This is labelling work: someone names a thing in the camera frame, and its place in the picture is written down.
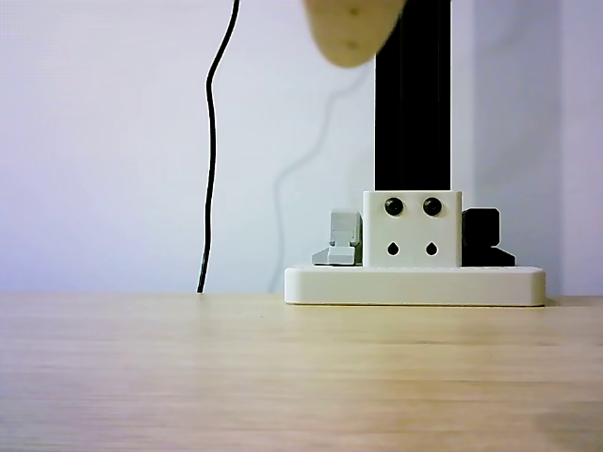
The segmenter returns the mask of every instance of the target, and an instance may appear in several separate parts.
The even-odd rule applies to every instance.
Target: black wire
[[[202,294],[205,287],[205,278],[207,277],[207,264],[209,262],[209,252],[211,250],[211,202],[214,196],[214,181],[216,179],[216,110],[214,108],[214,95],[212,93],[212,83],[214,81],[214,75],[220,64],[222,55],[226,50],[228,41],[230,40],[233,30],[235,29],[236,16],[238,15],[238,5],[240,1],[234,0],[233,12],[230,16],[230,22],[226,29],[226,34],[222,39],[220,49],[216,53],[214,62],[209,68],[207,74],[207,81],[205,82],[205,92],[207,94],[207,110],[209,114],[209,172],[207,173],[207,191],[205,193],[205,245],[204,245],[204,259],[201,263],[201,274],[199,275],[199,285],[197,286],[197,293]]]

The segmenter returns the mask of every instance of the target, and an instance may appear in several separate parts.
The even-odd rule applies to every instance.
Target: white block
[[[388,212],[388,200],[403,205],[401,212]],[[430,215],[426,200],[441,209]],[[461,266],[461,203],[459,191],[366,191],[363,266]]]
[[[285,271],[290,304],[544,306],[541,268],[300,266]]]

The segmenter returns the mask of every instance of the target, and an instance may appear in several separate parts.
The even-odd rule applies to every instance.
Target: wooden table
[[[603,299],[0,296],[0,451],[603,451]]]

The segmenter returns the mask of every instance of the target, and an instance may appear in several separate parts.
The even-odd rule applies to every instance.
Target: white base
[[[301,266],[285,271],[289,304],[544,306],[545,300],[545,272],[531,266]]]

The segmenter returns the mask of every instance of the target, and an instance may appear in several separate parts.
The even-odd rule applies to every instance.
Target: black vertical post
[[[408,0],[377,55],[375,189],[450,190],[449,0]]]

